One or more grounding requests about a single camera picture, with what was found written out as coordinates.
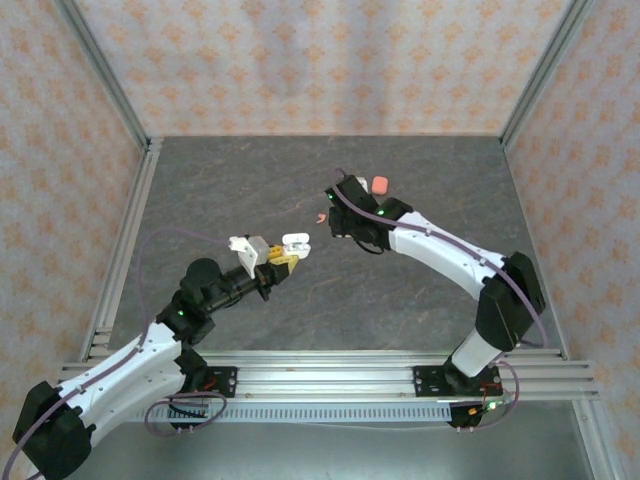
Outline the brushed metal panel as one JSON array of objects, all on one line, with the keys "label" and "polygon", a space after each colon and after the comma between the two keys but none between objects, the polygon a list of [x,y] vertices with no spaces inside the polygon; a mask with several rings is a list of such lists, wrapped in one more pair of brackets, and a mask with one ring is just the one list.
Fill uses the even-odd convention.
[{"label": "brushed metal panel", "polygon": [[448,427],[217,424],[109,434],[68,480],[609,480],[567,408],[530,405],[473,433]]}]

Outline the aluminium lower frame rail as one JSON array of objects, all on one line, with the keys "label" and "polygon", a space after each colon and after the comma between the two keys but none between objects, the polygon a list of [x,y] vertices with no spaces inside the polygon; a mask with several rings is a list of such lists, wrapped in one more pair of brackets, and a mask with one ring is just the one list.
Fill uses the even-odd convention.
[{"label": "aluminium lower frame rail", "polygon": [[573,410],[594,480],[626,480],[600,400],[574,400]]}]

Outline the white earbud charging case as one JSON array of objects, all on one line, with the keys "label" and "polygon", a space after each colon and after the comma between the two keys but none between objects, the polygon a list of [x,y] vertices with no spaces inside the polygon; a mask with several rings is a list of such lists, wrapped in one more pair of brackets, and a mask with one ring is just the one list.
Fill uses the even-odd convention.
[{"label": "white earbud charging case", "polygon": [[297,256],[300,260],[309,256],[311,251],[310,236],[306,232],[288,233],[282,236],[284,256]]}]

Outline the wide aluminium base rail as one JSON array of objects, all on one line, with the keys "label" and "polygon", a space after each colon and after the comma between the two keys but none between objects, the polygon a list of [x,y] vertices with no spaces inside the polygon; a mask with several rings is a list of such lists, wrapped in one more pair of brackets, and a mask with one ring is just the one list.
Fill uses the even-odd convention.
[{"label": "wide aluminium base rail", "polygon": [[[201,356],[213,366],[238,368],[237,401],[411,401],[413,367],[440,365],[442,352],[220,351]],[[507,392],[521,401],[585,400],[600,397],[592,364],[564,361],[553,349],[516,349],[499,367]]]}]

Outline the aluminium frame post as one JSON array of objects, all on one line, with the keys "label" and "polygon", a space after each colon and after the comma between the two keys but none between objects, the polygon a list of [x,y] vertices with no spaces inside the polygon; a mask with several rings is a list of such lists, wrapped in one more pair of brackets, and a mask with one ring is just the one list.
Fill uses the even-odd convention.
[{"label": "aluminium frame post", "polygon": [[595,0],[569,1],[499,136],[504,152],[514,145],[519,131],[533,111],[573,37],[580,31],[594,2]]},{"label": "aluminium frame post", "polygon": [[146,151],[151,143],[139,116],[135,112],[121,82],[99,45],[76,0],[53,0],[63,19],[75,35],[94,72],[105,88],[136,144]]}]

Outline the aluminium side rail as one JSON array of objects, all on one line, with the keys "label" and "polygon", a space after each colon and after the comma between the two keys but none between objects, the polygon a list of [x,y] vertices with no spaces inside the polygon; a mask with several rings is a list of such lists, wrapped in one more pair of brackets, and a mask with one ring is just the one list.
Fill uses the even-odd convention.
[{"label": "aluminium side rail", "polygon": [[543,316],[545,319],[548,319],[550,321],[552,325],[552,330],[553,330],[553,333],[549,334],[549,340],[555,346],[558,347],[562,359],[564,361],[568,361],[571,359],[571,354],[568,348],[565,334],[562,329],[562,325],[558,321],[558,318],[556,315],[556,308],[554,305],[553,297],[547,288],[547,282],[546,282],[547,278],[543,269],[543,264],[541,263],[542,257],[540,256],[539,245],[537,240],[535,239],[532,222],[529,218],[529,214],[527,213],[527,201],[526,201],[526,198],[524,197],[524,194],[521,191],[519,181],[516,178],[515,167],[511,163],[508,146],[501,136],[498,137],[498,142],[501,147],[502,153],[504,154],[505,162],[509,168],[509,172],[512,177],[514,188],[515,188],[518,201],[522,210],[523,218],[526,224],[527,234],[529,236],[529,239],[533,248],[534,265],[536,267],[538,278],[541,282],[541,289],[546,302],[546,310]]},{"label": "aluminium side rail", "polygon": [[98,301],[80,348],[81,363],[89,358],[98,331],[110,330],[114,325],[163,142],[164,137],[150,140],[134,176]]}]

